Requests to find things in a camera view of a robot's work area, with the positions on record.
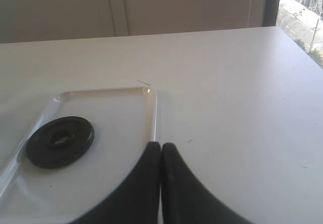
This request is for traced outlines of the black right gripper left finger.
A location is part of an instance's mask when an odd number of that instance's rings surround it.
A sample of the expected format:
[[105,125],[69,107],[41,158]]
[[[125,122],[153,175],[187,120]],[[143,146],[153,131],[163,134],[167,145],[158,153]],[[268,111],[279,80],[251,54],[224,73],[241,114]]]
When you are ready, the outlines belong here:
[[161,147],[148,142],[122,183],[74,223],[158,223]]

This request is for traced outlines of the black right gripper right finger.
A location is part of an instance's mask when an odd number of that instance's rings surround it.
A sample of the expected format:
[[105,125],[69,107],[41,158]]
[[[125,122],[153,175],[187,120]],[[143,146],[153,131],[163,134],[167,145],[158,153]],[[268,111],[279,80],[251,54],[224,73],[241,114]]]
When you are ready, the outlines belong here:
[[224,205],[197,179],[173,143],[161,154],[164,223],[249,223]]

